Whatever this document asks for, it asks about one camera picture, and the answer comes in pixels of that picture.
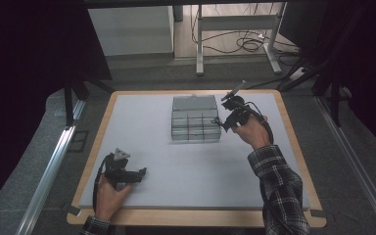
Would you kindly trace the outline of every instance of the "person's left hand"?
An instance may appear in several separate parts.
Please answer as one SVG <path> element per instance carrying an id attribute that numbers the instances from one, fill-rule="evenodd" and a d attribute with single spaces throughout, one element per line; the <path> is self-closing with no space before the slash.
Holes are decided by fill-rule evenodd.
<path id="1" fill-rule="evenodd" d="M 117 191 L 104 174 L 100 176 L 99 188 L 97 190 L 97 203 L 95 217 L 111 220 L 113 214 L 117 212 L 124 199 L 132 189 L 131 184 L 127 184 L 122 190 Z"/>

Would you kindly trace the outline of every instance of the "wall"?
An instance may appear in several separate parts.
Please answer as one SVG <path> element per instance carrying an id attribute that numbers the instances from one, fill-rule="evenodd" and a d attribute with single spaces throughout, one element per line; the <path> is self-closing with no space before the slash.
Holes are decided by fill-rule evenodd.
<path id="1" fill-rule="evenodd" d="M 172 7 L 88 11 L 105 56 L 173 52 Z"/>

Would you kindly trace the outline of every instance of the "clear plastic organizer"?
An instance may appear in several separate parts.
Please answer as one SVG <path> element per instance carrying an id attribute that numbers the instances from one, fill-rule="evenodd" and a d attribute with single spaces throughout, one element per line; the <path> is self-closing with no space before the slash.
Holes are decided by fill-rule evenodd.
<path id="1" fill-rule="evenodd" d="M 213 95 L 173 97 L 172 140 L 219 140 L 221 129 L 213 122 L 215 117 L 218 117 L 218 109 Z"/>

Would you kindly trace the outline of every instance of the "black stand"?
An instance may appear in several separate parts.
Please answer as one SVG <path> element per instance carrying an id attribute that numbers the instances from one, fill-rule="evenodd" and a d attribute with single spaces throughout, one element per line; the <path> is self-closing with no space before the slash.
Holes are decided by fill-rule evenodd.
<path id="1" fill-rule="evenodd" d="M 329 54 L 328 58 L 316 68 L 304 73 L 298 79 L 284 85 L 278 87 L 280 92 L 289 91 L 295 86 L 307 81 L 311 77 L 315 75 L 320 75 L 320 77 L 316 80 L 315 84 L 312 87 L 312 93 L 315 96 L 324 95 L 325 91 L 328 89 L 328 86 L 332 83 L 331 87 L 331 118 L 335 121 L 335 123 L 340 126 L 339 117 L 338 117 L 338 106 L 340 101 L 340 77 L 339 77 L 339 68 L 337 68 L 337 61 L 343 47 L 347 43 L 353 29 L 356 26 L 359 18 L 365 11 L 366 4 L 363 2 L 356 2 L 353 6 L 353 11 L 350 15 L 348 22 L 345 25 L 343 32 L 340 35 L 336 45 L 334 46 L 331 54 Z"/>

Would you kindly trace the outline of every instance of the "white metal desk leg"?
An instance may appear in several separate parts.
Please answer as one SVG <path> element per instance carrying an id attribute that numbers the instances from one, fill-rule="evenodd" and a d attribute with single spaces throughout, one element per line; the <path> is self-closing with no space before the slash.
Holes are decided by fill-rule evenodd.
<path id="1" fill-rule="evenodd" d="M 204 75 L 203 56 L 203 8 L 198 5 L 198 38 L 197 38 L 197 75 Z"/>
<path id="2" fill-rule="evenodd" d="M 277 31 L 279 30 L 280 22 L 282 21 L 283 10 L 285 9 L 285 5 L 286 3 L 283 2 L 279 11 L 276 14 L 276 19 L 273 23 L 273 29 L 271 31 L 270 40 L 268 41 L 268 43 L 264 43 L 263 45 L 264 51 L 275 74 L 280 74 L 282 72 L 279 63 L 277 62 L 276 57 L 273 53 L 273 44 L 276 39 Z"/>

